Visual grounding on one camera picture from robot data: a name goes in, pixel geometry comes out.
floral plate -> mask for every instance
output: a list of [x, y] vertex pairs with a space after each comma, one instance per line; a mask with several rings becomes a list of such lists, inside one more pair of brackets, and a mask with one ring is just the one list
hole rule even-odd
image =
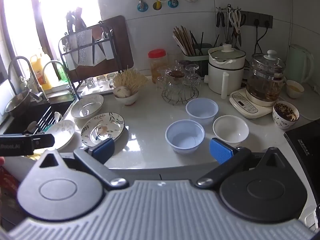
[[81, 130], [81, 141], [93, 147], [112, 138], [116, 141], [124, 129], [124, 119], [117, 113], [103, 113], [91, 118]]

stainless steel pot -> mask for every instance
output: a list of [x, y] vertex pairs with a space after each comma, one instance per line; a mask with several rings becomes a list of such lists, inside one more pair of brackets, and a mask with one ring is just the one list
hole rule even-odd
[[29, 90], [25, 90], [11, 99], [11, 101], [5, 107], [5, 112], [9, 113], [12, 117], [19, 117], [29, 107], [31, 100], [35, 98], [39, 100], [39, 97]]

green kettle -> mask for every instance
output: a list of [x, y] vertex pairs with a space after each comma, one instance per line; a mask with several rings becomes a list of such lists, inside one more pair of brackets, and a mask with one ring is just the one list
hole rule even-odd
[[307, 49], [291, 44], [284, 76], [287, 80], [294, 80], [300, 84], [305, 83], [312, 77], [313, 65], [313, 55]]

white plate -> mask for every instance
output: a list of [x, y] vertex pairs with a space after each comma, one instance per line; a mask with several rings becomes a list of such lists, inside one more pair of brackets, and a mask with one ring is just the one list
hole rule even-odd
[[54, 145], [49, 149], [61, 150], [67, 146], [75, 133], [75, 124], [70, 120], [62, 120], [51, 126], [45, 133], [52, 134]]
[[81, 130], [82, 142], [93, 147], [112, 138], [117, 140], [124, 129], [124, 119], [117, 113], [103, 113], [91, 118]]

green bottle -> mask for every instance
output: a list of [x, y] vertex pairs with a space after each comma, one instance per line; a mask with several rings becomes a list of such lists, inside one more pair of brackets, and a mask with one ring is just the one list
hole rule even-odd
[[67, 76], [66, 76], [66, 74], [65, 74], [65, 72], [63, 70], [63, 67], [61, 65], [57, 64], [57, 68], [58, 68], [58, 72], [60, 74], [61, 79], [66, 82], [67, 81]]

